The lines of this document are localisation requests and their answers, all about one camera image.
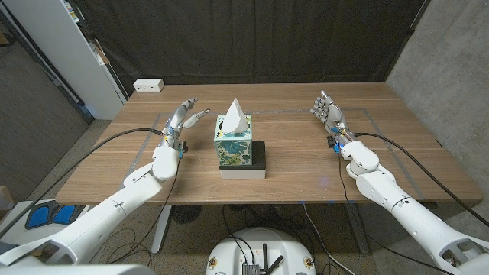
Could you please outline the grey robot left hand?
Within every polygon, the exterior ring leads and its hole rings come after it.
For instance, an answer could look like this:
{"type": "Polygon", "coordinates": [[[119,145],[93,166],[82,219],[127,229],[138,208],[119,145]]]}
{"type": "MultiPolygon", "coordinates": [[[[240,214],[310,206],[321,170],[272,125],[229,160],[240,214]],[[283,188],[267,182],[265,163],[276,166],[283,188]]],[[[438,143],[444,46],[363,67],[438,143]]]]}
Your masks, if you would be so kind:
{"type": "Polygon", "coordinates": [[[180,134],[183,129],[192,128],[198,121],[210,113],[210,109],[204,109],[191,115],[186,119],[187,113],[193,108],[197,98],[187,99],[176,108],[174,113],[168,118],[162,130],[162,140],[160,147],[170,147],[177,149],[180,144],[180,134]]]}

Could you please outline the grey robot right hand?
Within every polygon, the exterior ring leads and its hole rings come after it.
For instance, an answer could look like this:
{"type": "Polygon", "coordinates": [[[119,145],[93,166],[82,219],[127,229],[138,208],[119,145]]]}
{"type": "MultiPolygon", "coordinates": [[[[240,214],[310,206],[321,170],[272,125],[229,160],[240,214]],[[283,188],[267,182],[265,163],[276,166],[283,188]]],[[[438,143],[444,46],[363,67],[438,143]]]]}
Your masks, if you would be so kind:
{"type": "Polygon", "coordinates": [[[325,125],[326,131],[336,143],[343,146],[355,141],[355,136],[348,128],[342,110],[325,90],[320,92],[320,96],[314,101],[314,106],[310,112],[325,125]]]}

